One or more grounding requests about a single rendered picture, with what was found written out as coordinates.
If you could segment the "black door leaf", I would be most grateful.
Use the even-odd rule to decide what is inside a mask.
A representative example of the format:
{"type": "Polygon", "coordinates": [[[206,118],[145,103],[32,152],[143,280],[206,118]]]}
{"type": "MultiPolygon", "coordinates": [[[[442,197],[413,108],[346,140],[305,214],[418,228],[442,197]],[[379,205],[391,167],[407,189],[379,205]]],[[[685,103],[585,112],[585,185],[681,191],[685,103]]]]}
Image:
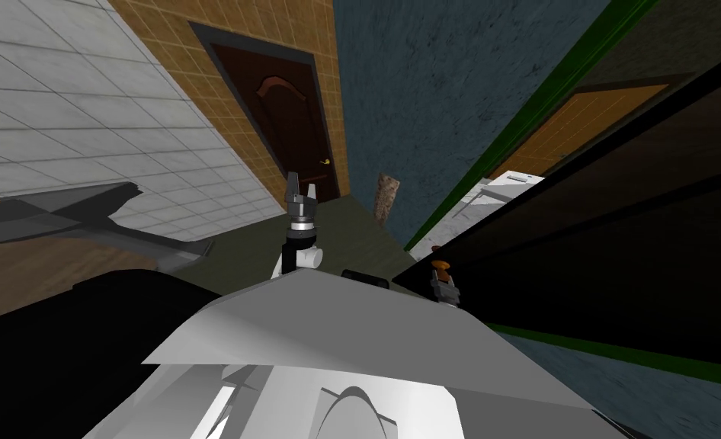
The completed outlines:
{"type": "Polygon", "coordinates": [[[721,62],[396,283],[434,260],[483,322],[721,364],[721,62]]]}

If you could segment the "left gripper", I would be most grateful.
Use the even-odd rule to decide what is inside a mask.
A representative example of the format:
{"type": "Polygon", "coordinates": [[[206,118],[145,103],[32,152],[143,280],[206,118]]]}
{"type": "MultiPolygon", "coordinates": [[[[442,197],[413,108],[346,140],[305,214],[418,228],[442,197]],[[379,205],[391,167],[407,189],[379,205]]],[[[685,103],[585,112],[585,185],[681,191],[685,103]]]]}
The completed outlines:
{"type": "Polygon", "coordinates": [[[289,171],[285,198],[287,214],[292,223],[314,223],[317,210],[317,189],[315,184],[308,184],[306,195],[300,196],[298,174],[289,171]]]}

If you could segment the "brown speckled block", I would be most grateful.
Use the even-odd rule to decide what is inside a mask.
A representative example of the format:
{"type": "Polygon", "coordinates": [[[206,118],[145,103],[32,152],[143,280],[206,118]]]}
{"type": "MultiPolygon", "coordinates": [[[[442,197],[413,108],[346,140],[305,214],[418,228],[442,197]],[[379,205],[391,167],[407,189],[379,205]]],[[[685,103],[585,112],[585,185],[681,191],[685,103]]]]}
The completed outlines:
{"type": "Polygon", "coordinates": [[[400,181],[381,173],[377,180],[377,191],[374,198],[373,215],[376,222],[384,227],[387,221],[393,202],[399,189],[400,181]]]}

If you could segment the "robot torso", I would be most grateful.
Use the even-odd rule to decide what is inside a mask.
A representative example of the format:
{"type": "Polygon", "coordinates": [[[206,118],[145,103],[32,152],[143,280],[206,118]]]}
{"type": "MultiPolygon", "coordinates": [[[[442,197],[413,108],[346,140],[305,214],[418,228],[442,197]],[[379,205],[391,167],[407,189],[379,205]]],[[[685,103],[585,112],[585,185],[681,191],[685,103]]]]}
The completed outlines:
{"type": "Polygon", "coordinates": [[[219,297],[83,439],[630,439],[469,313],[310,269],[219,297]]]}

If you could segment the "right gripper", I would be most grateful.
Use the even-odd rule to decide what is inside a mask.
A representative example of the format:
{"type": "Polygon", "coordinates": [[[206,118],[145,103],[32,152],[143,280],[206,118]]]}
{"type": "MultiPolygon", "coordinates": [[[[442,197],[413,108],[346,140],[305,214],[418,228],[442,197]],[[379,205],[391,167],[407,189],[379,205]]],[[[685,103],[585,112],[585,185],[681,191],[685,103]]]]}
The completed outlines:
{"type": "Polygon", "coordinates": [[[448,306],[458,307],[460,304],[460,292],[455,287],[454,279],[448,275],[448,284],[441,283],[438,271],[431,272],[431,285],[435,288],[435,296],[439,303],[445,303],[448,306]]]}

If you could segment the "dark brown panelled door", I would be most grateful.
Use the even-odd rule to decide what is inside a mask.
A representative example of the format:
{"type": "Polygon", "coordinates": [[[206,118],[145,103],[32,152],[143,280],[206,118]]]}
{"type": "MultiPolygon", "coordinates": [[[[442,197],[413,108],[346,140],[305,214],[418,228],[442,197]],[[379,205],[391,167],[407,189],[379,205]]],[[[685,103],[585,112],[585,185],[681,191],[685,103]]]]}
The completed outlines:
{"type": "Polygon", "coordinates": [[[282,174],[297,173],[302,194],[315,184],[320,203],[339,197],[313,57],[264,41],[211,48],[282,174]]]}

